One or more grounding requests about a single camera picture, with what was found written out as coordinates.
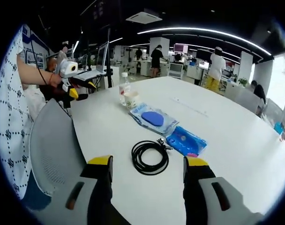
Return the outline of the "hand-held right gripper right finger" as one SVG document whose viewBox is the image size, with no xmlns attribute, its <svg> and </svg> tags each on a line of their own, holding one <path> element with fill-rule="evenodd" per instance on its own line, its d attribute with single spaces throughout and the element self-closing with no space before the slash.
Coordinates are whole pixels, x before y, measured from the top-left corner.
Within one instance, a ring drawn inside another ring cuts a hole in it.
<svg viewBox="0 0 285 225">
<path fill-rule="evenodd" d="M 188 225 L 257 225 L 261 213 L 252 213 L 243 195 L 204 160 L 185 156 L 183 198 Z"/>
</svg>

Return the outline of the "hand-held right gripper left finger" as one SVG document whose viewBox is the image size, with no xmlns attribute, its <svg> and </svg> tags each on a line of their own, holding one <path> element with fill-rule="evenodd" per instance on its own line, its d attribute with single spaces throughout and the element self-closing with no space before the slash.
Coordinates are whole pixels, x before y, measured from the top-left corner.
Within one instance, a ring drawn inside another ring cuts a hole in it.
<svg viewBox="0 0 285 225">
<path fill-rule="evenodd" d="M 64 225 L 111 224 L 113 156 L 95 157 L 65 187 Z"/>
</svg>

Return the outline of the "person's left hand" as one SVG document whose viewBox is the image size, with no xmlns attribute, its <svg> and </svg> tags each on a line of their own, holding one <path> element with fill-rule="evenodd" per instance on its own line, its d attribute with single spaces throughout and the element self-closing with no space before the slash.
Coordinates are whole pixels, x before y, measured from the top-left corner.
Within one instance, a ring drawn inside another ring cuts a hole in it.
<svg viewBox="0 0 285 225">
<path fill-rule="evenodd" d="M 49 85 L 56 88 L 59 84 L 61 84 L 61 76 L 59 74 L 52 73 L 49 78 Z"/>
</svg>

